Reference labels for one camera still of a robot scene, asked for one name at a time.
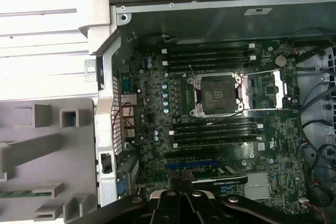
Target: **cpu socket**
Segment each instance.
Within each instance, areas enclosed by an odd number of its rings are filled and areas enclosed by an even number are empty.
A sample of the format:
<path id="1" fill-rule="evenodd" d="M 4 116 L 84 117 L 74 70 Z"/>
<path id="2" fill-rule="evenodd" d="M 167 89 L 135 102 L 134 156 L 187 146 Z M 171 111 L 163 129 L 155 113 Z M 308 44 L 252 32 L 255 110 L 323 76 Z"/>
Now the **cpu socket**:
<path id="1" fill-rule="evenodd" d="M 274 77 L 276 93 L 275 108 L 251 108 L 249 104 L 248 76 L 252 74 L 271 73 Z M 239 111 L 261 111 L 282 109 L 282 99 L 287 94 L 287 87 L 281 81 L 280 71 L 270 70 L 240 74 L 205 73 L 188 78 L 194 86 L 195 108 L 190 111 L 191 116 L 198 118 L 218 118 L 228 116 Z"/>
<path id="2" fill-rule="evenodd" d="M 195 108 L 190 115 L 214 118 L 243 110 L 239 74 L 209 73 L 188 78 L 194 86 Z"/>

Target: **white connector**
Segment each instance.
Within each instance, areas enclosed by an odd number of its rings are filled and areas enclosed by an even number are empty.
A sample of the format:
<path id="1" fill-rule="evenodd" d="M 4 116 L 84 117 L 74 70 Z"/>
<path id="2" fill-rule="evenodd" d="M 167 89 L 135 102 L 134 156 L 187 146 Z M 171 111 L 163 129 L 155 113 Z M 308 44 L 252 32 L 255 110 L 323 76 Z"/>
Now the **white connector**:
<path id="1" fill-rule="evenodd" d="M 300 202 L 301 204 L 304 204 L 304 203 L 309 202 L 309 199 L 307 199 L 307 198 L 299 198 L 299 202 Z"/>

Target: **blue pcie slot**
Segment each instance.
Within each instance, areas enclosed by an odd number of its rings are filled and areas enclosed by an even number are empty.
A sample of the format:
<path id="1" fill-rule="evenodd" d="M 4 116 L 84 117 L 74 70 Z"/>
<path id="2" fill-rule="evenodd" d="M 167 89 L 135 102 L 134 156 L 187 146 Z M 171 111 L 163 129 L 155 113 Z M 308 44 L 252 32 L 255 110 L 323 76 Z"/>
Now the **blue pcie slot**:
<path id="1" fill-rule="evenodd" d="M 218 160 L 210 160 L 210 161 L 198 161 L 198 162 L 190 162 L 190 163 L 179 163 L 179 164 L 167 164 L 166 169 L 177 169 L 184 167 L 195 167 L 195 166 L 204 166 L 204 165 L 218 165 Z"/>

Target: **circuit board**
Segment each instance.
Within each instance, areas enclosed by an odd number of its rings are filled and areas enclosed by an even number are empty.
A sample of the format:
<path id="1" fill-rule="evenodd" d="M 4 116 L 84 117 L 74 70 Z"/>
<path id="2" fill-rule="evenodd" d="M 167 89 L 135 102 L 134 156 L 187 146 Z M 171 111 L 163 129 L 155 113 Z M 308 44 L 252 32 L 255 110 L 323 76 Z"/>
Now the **circuit board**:
<path id="1" fill-rule="evenodd" d="M 205 70 L 202 70 L 202 67 L 194 69 L 190 65 L 189 68 L 179 67 L 178 71 L 169 71 L 165 66 L 166 53 L 162 50 L 161 53 L 135 52 L 127 62 L 126 70 L 119 72 L 122 95 L 136 94 L 137 102 L 133 107 L 132 116 L 128 113 L 124 114 L 128 122 L 131 120 L 130 123 L 126 122 L 124 131 L 132 132 L 131 135 L 126 134 L 128 137 L 124 138 L 124 141 L 132 144 L 132 147 L 140 153 L 140 174 L 137 185 L 145 196 L 149 197 L 155 190 L 168 189 L 169 168 L 188 169 L 183 166 L 196 161 L 193 156 L 184 156 L 177 161 L 179 166 L 176 164 L 167 166 L 170 161 L 166 153 L 176 151 L 171 136 L 173 125 L 218 121 L 214 118 L 205 120 L 191 116 L 190 111 L 195 108 L 195 88 L 188 83 L 189 78 L 195 74 L 209 72 L 242 74 L 264 72 L 253 74 L 248 79 L 248 95 L 253 97 L 250 99 L 250 104 L 259 110 L 247 111 L 234 117 L 253 119 L 252 122 L 247 122 L 251 124 L 254 121 L 257 122 L 255 124 L 260 134 L 257 141 L 204 147 L 196 145 L 189 146 L 183 151 L 195 148 L 198 150 L 208 148 L 207 150 L 213 151 L 211 158 L 202 159 L 199 166 L 194 167 L 194 177 L 218 177 L 224 173 L 223 169 L 218 167 L 228 167 L 228 170 L 238 169 L 249 178 L 247 184 L 219 186 L 212 191 L 215 196 L 240 194 L 287 213 L 298 214 L 306 211 L 298 202 L 299 197 L 305 196 L 306 190 L 302 163 L 297 159 L 300 135 L 297 129 L 299 89 L 295 62 L 289 59 L 283 67 L 275 65 L 276 57 L 290 53 L 281 41 L 254 41 L 253 43 L 254 56 L 244 67 L 217 70 L 205 64 Z M 274 69 L 280 70 L 281 79 L 286 83 L 286 97 L 282 100 L 283 109 L 262 110 L 274 108 L 276 105 L 277 88 L 271 73 Z M 207 87 L 214 86 L 211 79 L 206 80 L 209 82 Z M 214 92 L 211 95 L 220 98 L 222 94 Z M 232 105 L 231 102 L 222 104 L 223 106 Z M 207 105 L 208 108 L 213 109 L 211 104 Z M 258 187 L 260 185 L 256 183 L 259 178 L 264 182 L 262 187 Z M 251 194 L 258 189 L 261 189 L 260 194 Z"/>

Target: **red wire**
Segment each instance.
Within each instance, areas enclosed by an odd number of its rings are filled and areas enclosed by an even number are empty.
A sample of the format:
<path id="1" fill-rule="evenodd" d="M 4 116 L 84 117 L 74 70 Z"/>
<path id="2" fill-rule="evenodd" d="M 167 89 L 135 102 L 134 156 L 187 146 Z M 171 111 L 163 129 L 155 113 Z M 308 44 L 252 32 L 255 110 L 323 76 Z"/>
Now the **red wire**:
<path id="1" fill-rule="evenodd" d="M 314 205 L 312 205 L 312 204 L 310 204 L 310 203 L 308 203 L 308 202 L 306 202 L 305 205 L 307 205 L 307 206 L 309 206 L 309 207 L 312 207 L 312 208 L 315 209 L 317 212 L 322 213 L 322 216 L 323 216 L 323 218 L 324 218 L 324 224 L 328 224 L 327 215 L 326 215 L 326 213 L 324 212 L 324 210 L 323 210 L 323 211 L 320 211 L 316 206 L 314 206 Z"/>
<path id="2" fill-rule="evenodd" d="M 126 102 L 126 103 L 124 103 L 121 107 L 120 107 L 120 109 L 116 112 L 116 114 L 114 115 L 114 117 L 113 117 L 113 121 L 112 121 L 112 130 L 114 131 L 114 124 L 115 124 L 115 122 L 116 122 L 116 119 L 117 119 L 117 116 L 118 116 L 118 114 L 120 114 L 120 111 L 121 111 L 121 109 L 123 108 L 123 107 L 125 107 L 125 105 L 132 105 L 130 102 Z M 129 112 L 128 112 L 128 118 L 127 118 L 127 121 L 128 121 L 128 123 L 131 125 L 131 126 L 133 126 L 131 123 L 130 123 L 130 116 L 131 116 L 131 108 L 132 107 L 129 107 L 130 108 L 130 110 L 129 110 Z"/>

